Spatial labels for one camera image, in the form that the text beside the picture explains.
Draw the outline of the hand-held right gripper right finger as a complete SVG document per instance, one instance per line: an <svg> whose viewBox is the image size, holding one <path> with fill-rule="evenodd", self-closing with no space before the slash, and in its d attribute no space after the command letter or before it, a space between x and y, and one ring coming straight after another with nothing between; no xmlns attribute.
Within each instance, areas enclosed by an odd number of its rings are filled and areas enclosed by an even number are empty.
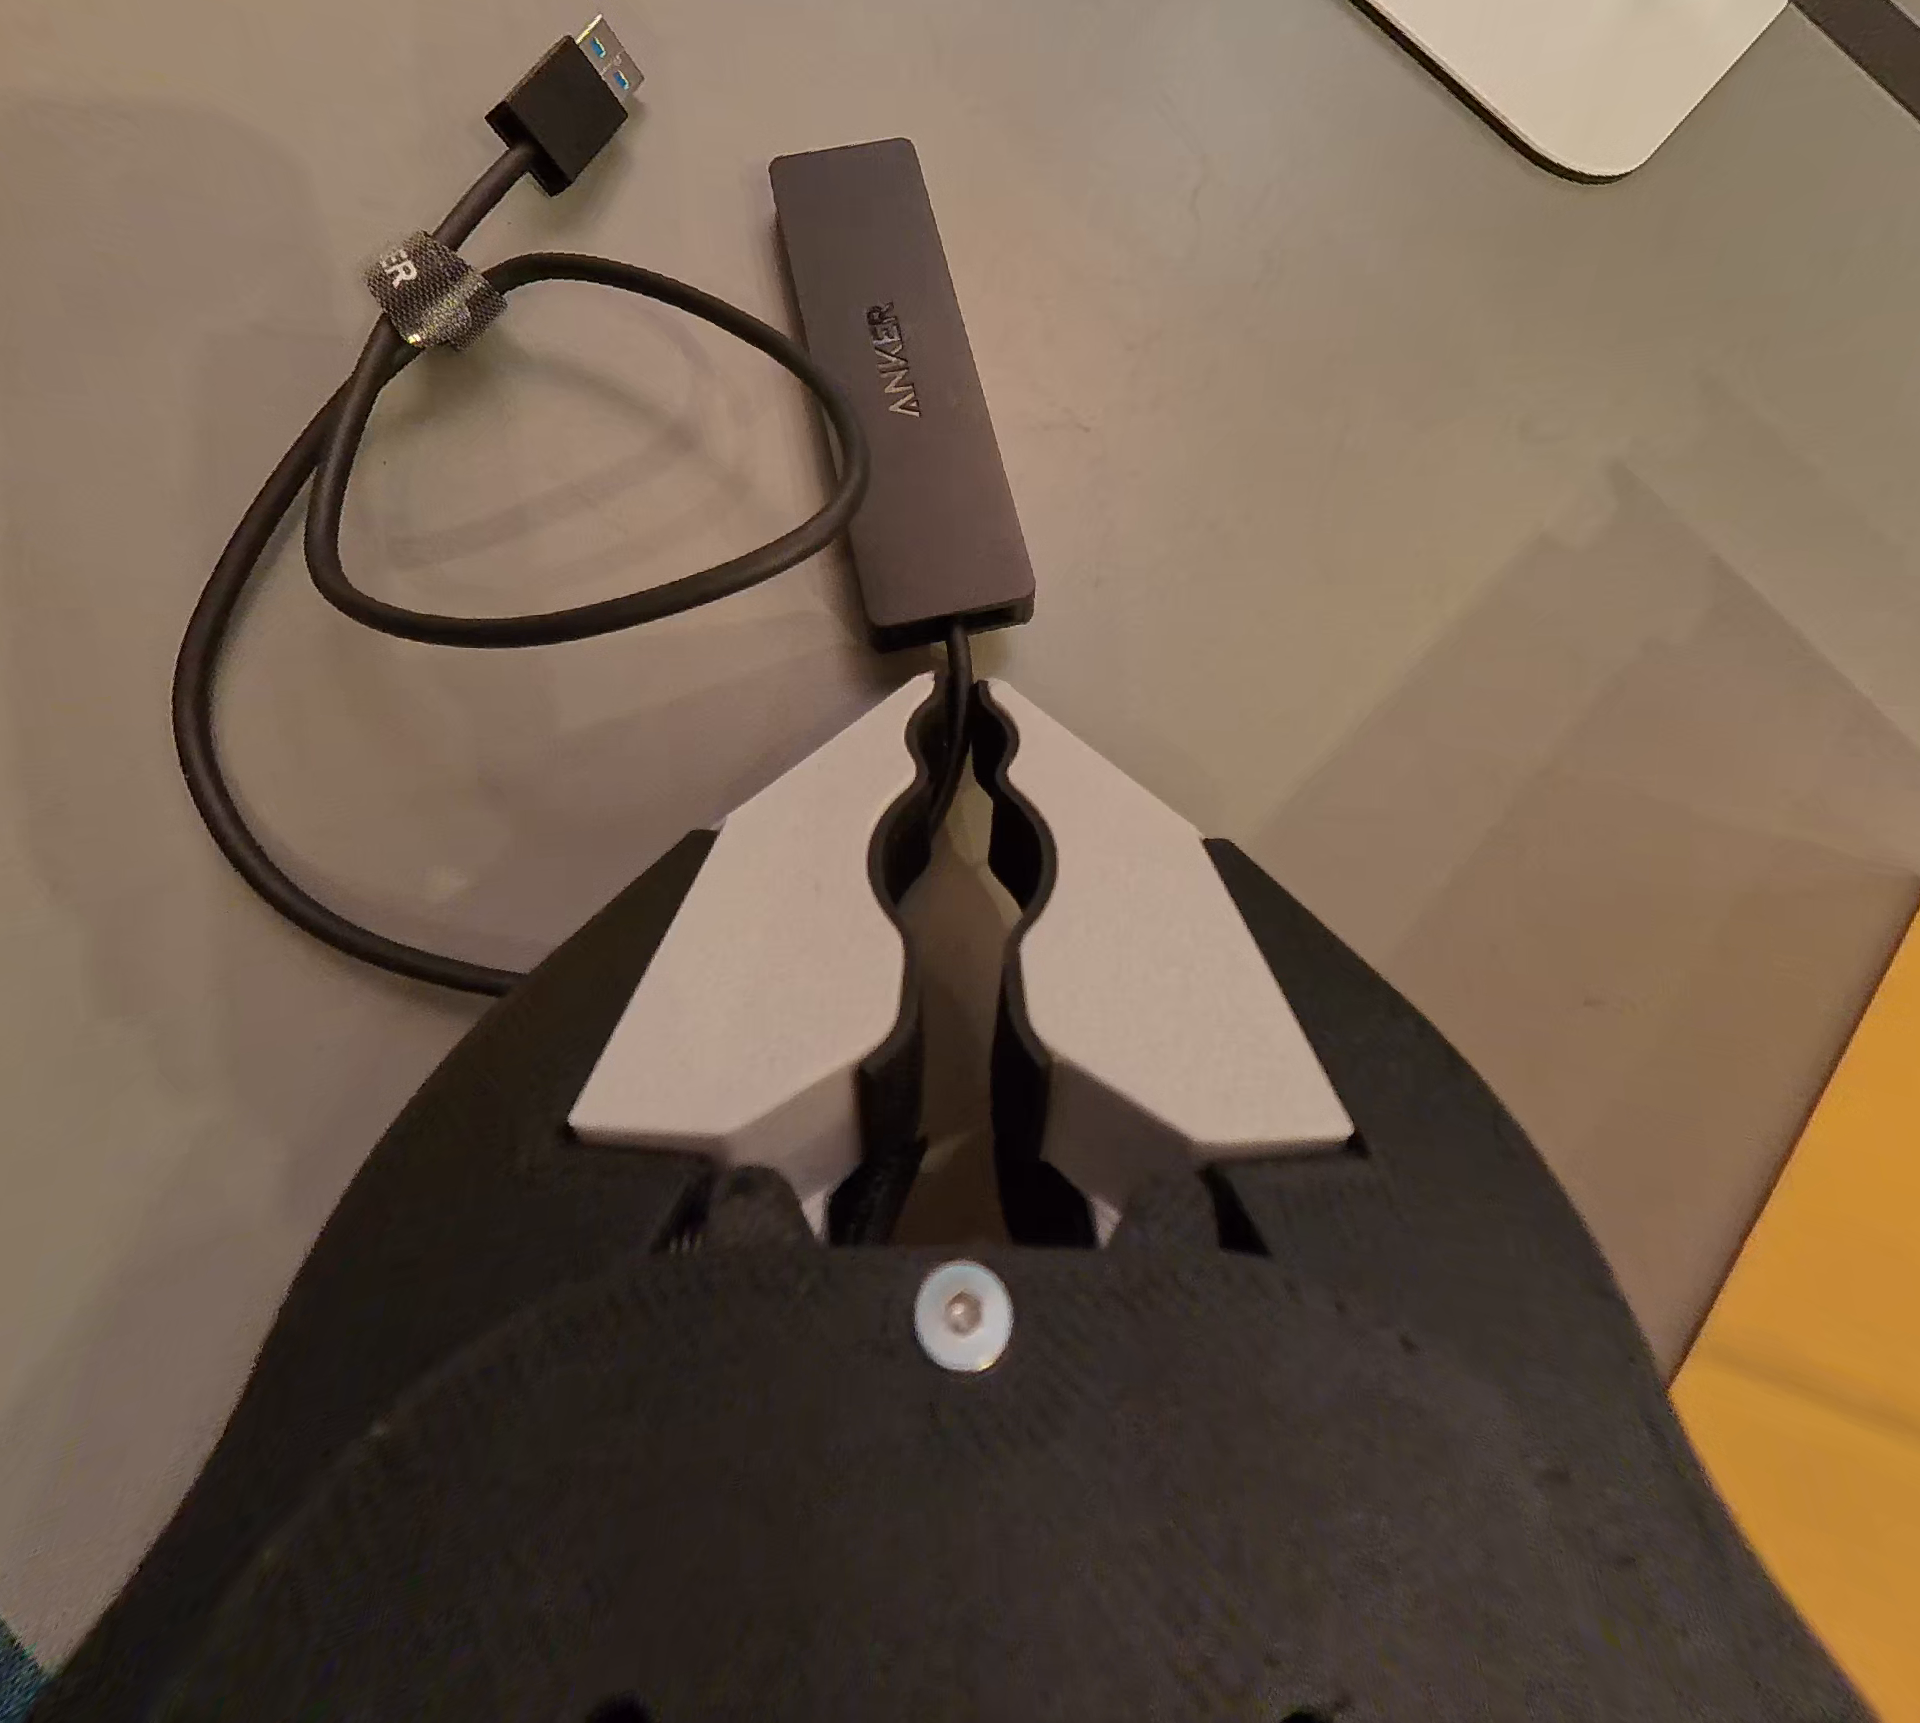
<svg viewBox="0 0 1920 1723"><path fill-rule="evenodd" d="M969 769L1013 900L994 1034L994 1163L1013 1243L1095 1246L1166 1174L1357 1139L1207 838L1004 681Z"/></svg>

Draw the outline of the black usb hub with cable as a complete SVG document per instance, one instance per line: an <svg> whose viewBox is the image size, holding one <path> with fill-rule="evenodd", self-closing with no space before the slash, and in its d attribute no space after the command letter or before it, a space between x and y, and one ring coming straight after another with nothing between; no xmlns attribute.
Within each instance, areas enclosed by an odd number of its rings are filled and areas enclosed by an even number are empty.
<svg viewBox="0 0 1920 1723"><path fill-rule="evenodd" d="M299 501L305 503L305 580L322 605L377 633L448 651L542 651L642 632L756 590L832 544L850 544L870 642L879 651L939 651L928 787L912 802L907 842L884 846L884 863L900 866L907 879L922 872L961 787L969 642L982 632L1030 620L1037 607L1021 516L916 140L884 137L770 162L787 282L801 314L798 340L710 289L608 256L525 248L491 266L468 260L468 240L512 187L534 179L540 195L559 198L589 176L633 118L640 83L633 55L594 18L589 29L559 40L491 103L497 161L437 229L413 229L369 263L373 337L239 516L172 668L179 769L228 866L299 934L430 988L501 999L523 977L382 936L304 889L256 838L217 745L225 642ZM479 340L504 300L533 284L648 299L777 362L824 420L832 450L824 501L770 544L593 605L464 617L373 597L344 569L340 525L382 393L424 352Z"/></svg>

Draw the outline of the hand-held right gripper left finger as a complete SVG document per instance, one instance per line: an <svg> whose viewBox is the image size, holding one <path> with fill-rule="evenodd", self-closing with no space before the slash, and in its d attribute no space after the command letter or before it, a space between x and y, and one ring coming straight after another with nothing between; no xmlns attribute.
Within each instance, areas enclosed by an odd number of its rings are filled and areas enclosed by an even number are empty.
<svg viewBox="0 0 1920 1723"><path fill-rule="evenodd" d="M850 1236L922 1134L922 978L900 889L928 863L935 681L907 681L740 802L570 1111L584 1142L777 1170Z"/></svg>

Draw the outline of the yellow plastic bin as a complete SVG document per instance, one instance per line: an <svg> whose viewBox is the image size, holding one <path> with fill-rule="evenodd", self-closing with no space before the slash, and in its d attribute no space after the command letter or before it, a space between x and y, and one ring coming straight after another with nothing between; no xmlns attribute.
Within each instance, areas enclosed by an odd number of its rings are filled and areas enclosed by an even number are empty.
<svg viewBox="0 0 1920 1723"><path fill-rule="evenodd" d="M1907 923L1672 1384L1764 1570L1920 1716L1920 926Z"/></svg>

